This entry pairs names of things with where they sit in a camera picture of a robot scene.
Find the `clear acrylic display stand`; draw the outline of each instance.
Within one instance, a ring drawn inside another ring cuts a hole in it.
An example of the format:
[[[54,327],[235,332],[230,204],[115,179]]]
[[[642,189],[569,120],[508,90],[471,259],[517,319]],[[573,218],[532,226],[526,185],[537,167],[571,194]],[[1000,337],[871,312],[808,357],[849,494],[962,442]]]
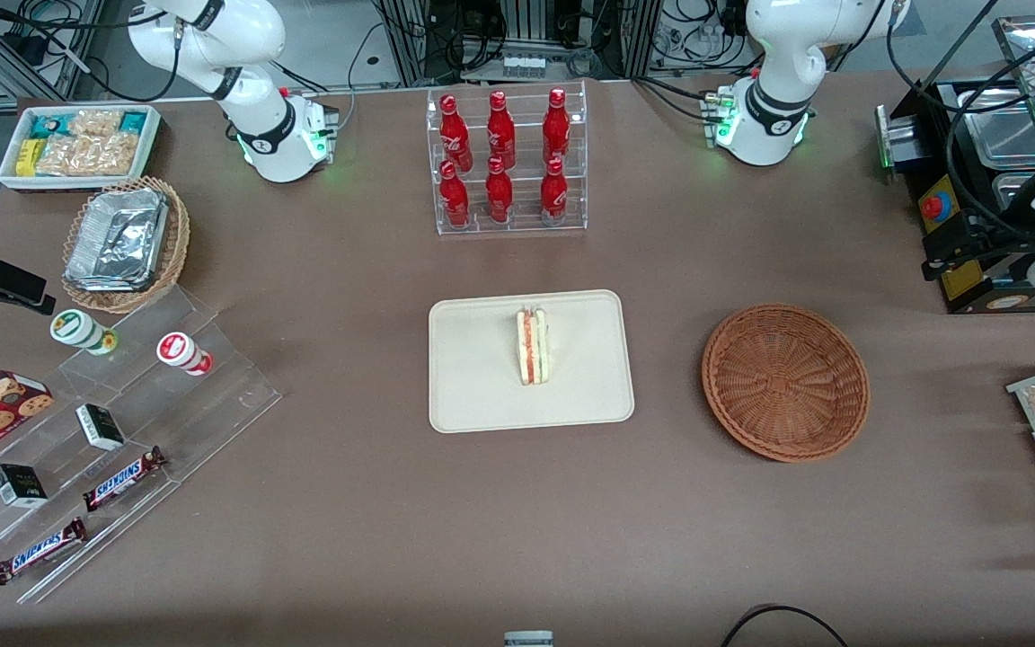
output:
[[[180,287],[131,312],[114,329],[119,347],[111,355],[75,353],[45,379],[55,405],[0,442],[0,463],[33,467],[50,497],[30,510],[7,507],[0,499],[0,561],[60,531],[75,517],[82,517],[90,537],[3,586],[18,602],[41,601],[282,398],[221,334],[214,312]],[[186,332],[214,356],[210,373],[188,376],[157,359],[155,345],[173,330]],[[126,437],[119,450],[86,442],[75,410],[87,402],[114,415]],[[159,446],[169,463],[87,513],[83,493],[152,446]]]
[[[566,216],[562,225],[550,227],[541,222],[541,179],[545,177],[545,160],[541,156],[541,122],[550,106],[550,90],[561,87],[566,91],[566,112],[569,113],[569,152],[563,160],[563,175],[569,185],[566,193]],[[490,217],[485,198],[486,166],[490,144],[485,123],[490,119],[490,92],[496,87],[460,86],[431,90],[426,95],[425,135],[431,147],[431,180],[434,184],[434,210],[439,234],[506,234],[552,233],[562,230],[586,229],[589,225],[587,196],[589,115],[586,107],[584,83],[534,83],[533,85],[506,85],[506,102],[514,118],[518,139],[518,164],[509,169],[513,181],[513,215],[507,225],[498,225]],[[442,147],[442,111],[439,98],[452,94],[457,99],[457,112],[469,127],[469,148],[473,153],[473,168],[460,174],[469,193],[469,227],[454,229],[449,226],[439,193],[439,164],[445,158]]]

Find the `round basket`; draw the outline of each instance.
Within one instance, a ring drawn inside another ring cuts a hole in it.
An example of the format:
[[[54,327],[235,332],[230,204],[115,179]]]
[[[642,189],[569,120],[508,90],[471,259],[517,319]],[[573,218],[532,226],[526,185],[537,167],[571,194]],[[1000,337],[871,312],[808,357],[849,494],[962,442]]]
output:
[[[178,282],[181,274],[181,266],[186,262],[186,245],[189,243],[189,216],[186,214],[186,205],[178,200],[178,194],[174,192],[165,181],[154,179],[154,177],[140,177],[138,180],[123,181],[115,184],[114,187],[102,188],[103,194],[116,192],[132,192],[136,188],[154,188],[161,192],[170,200],[170,212],[167,214],[166,233],[161,236],[161,251],[159,261],[155,271],[154,284],[141,292],[87,292],[71,287],[66,280],[62,280],[62,287],[66,294],[75,303],[83,307],[111,312],[114,315],[125,315],[127,312],[151,302],[166,294],[167,288]],[[70,226],[70,234],[66,236],[66,242],[62,245],[62,263],[70,262],[70,253],[75,249],[75,241],[79,238],[79,227],[83,224],[83,215],[86,213],[86,205],[79,209],[79,217],[75,218],[75,224]]]
[[[828,459],[857,438],[869,380],[857,350],[816,313],[765,303],[722,321],[702,357],[721,425],[768,459]]]

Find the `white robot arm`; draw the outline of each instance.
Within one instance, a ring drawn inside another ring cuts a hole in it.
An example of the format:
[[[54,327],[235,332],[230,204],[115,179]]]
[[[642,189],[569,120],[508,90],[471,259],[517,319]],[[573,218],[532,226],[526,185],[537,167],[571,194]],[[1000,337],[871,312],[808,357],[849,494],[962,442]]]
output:
[[[175,66],[178,77],[213,97],[238,130],[242,151],[259,175],[293,181],[329,163],[337,114],[279,92],[262,63],[283,54],[287,30],[267,0],[154,0],[132,9],[166,16],[128,29],[135,50],[151,65]]]
[[[755,166],[785,159],[826,75],[822,46],[882,37],[890,21],[899,24],[909,12],[909,0],[880,1],[748,0],[745,22],[765,61],[758,78],[719,87],[716,146]]]

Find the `sandwich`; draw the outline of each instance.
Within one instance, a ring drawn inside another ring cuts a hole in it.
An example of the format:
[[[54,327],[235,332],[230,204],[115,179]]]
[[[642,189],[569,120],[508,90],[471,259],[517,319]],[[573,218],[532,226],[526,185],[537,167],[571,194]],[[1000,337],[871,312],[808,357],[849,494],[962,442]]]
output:
[[[541,307],[518,313],[518,364],[523,385],[540,385],[550,380],[549,332]]]

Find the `coca-cola bottle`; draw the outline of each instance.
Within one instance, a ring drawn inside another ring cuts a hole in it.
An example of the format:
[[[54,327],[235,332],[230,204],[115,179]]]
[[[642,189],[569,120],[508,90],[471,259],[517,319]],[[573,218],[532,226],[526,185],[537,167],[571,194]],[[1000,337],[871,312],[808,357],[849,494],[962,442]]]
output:
[[[473,153],[469,152],[469,128],[466,120],[457,114],[457,101],[452,94],[444,94],[439,100],[442,106],[442,147],[446,157],[467,173],[473,168]]]
[[[541,222],[546,227],[562,225],[566,218],[568,189],[562,176],[562,158],[555,156],[545,165],[545,177],[541,179]]]
[[[442,194],[442,206],[449,227],[465,229],[469,227],[469,195],[466,193],[466,184],[457,177],[451,160],[442,160],[439,172],[442,174],[439,193]]]
[[[490,154],[500,156],[505,168],[518,164],[518,140],[514,135],[514,118],[506,108],[506,93],[490,92],[490,121],[485,123],[490,137]]]
[[[569,152],[569,115],[566,114],[566,91],[555,87],[550,90],[550,110],[541,122],[543,147],[541,156],[550,164],[555,156],[566,159]]]
[[[514,185],[500,156],[490,158],[490,176],[485,179],[485,197],[490,201],[490,217],[498,225],[509,222],[509,209],[514,204]]]

